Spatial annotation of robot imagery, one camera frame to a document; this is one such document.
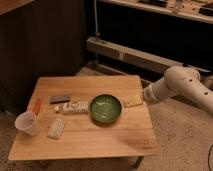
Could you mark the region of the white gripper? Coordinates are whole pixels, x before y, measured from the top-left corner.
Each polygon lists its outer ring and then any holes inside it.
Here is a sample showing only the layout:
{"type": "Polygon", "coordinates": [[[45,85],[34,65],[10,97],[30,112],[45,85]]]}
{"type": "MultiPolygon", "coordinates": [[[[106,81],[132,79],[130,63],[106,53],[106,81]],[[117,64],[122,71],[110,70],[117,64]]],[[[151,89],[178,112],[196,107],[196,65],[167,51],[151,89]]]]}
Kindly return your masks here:
{"type": "MultiPolygon", "coordinates": [[[[155,84],[148,85],[143,92],[144,99],[149,103],[158,103],[158,88],[155,84]]],[[[124,106],[126,108],[138,106],[143,104],[143,97],[140,94],[129,96],[127,100],[124,101],[124,106]]]]}

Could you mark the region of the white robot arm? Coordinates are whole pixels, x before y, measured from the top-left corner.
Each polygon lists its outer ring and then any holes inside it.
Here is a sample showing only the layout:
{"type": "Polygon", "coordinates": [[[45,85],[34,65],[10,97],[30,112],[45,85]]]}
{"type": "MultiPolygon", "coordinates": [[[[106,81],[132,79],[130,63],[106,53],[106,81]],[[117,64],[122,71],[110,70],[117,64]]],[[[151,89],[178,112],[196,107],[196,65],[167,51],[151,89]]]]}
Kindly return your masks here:
{"type": "Polygon", "coordinates": [[[198,70],[183,66],[169,67],[161,79],[148,85],[142,93],[129,96],[123,105],[128,108],[142,105],[143,101],[156,104],[177,95],[182,95],[213,115],[213,91],[201,82],[198,70]]]}

